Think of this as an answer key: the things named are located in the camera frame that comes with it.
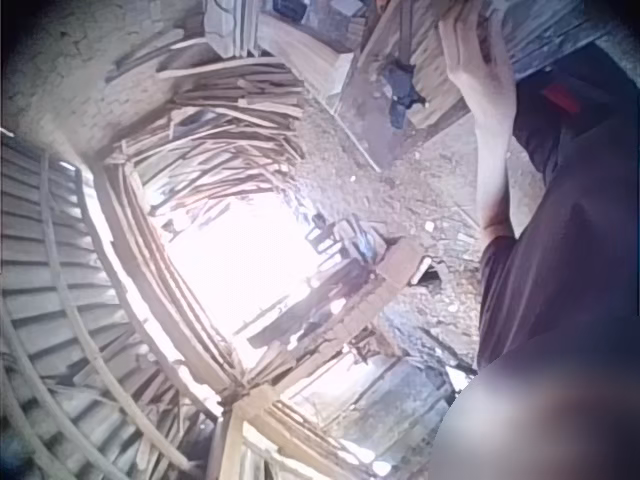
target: dark shirt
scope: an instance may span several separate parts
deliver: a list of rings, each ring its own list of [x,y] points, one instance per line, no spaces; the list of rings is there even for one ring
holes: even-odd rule
[[[560,326],[637,315],[637,134],[629,149],[622,133],[583,142],[520,238],[484,251],[479,368]]]

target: sleeve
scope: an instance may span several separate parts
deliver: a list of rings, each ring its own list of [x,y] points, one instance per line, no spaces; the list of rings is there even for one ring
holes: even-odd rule
[[[496,324],[499,318],[494,314],[494,308],[499,290],[503,288],[501,280],[516,241],[514,237],[496,237],[487,245],[480,259],[482,303],[480,304],[478,367],[491,363],[493,358],[502,354],[502,352],[496,352],[500,349],[498,336],[501,328]]]

